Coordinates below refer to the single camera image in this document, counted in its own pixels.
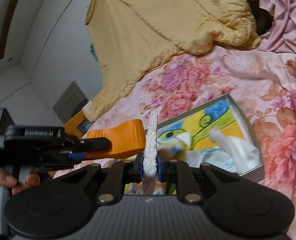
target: floral bedsheet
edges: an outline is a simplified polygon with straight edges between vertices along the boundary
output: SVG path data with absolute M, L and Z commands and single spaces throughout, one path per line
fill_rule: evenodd
M 231 94 L 253 126 L 264 158 L 266 177 L 261 183 L 288 196 L 296 208 L 295 54 L 216 45 L 203 56 L 175 56 L 144 76 L 91 129 L 134 118 L 147 128 L 152 109 L 159 111 L 158 122 L 163 122 L 225 93 Z M 86 161 L 74 169 L 93 162 L 105 167 L 111 160 Z M 296 239 L 296 214 L 288 235 Z

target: yellow quilt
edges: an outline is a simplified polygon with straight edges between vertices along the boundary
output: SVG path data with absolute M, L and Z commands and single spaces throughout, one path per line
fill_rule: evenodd
M 90 121 L 173 55 L 201 54 L 213 42 L 241 49 L 260 42 L 246 0 L 91 0 L 86 23 L 104 84 L 84 112 Z

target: brown ceiling trim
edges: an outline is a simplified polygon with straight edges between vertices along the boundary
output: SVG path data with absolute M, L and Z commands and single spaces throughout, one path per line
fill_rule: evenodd
M 9 28 L 10 28 L 11 20 L 18 1 L 19 0 L 10 0 L 6 15 L 4 17 L 3 27 L 1 30 L 1 36 L 0 36 L 0 60 L 4 58 L 4 52 L 6 48 Z

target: human hand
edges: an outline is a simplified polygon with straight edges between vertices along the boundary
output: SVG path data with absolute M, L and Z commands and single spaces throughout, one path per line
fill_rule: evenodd
M 30 174 L 27 177 L 27 183 L 25 185 L 17 184 L 17 180 L 10 176 L 6 171 L 0 168 L 0 185 L 12 189 L 12 194 L 15 195 L 20 191 L 32 186 L 40 184 L 40 178 L 37 174 Z

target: white textured stick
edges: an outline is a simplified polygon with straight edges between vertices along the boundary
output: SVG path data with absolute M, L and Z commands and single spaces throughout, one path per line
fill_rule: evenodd
M 148 123 L 143 164 L 144 175 L 150 178 L 154 177 L 157 173 L 157 118 L 158 112 L 152 110 Z

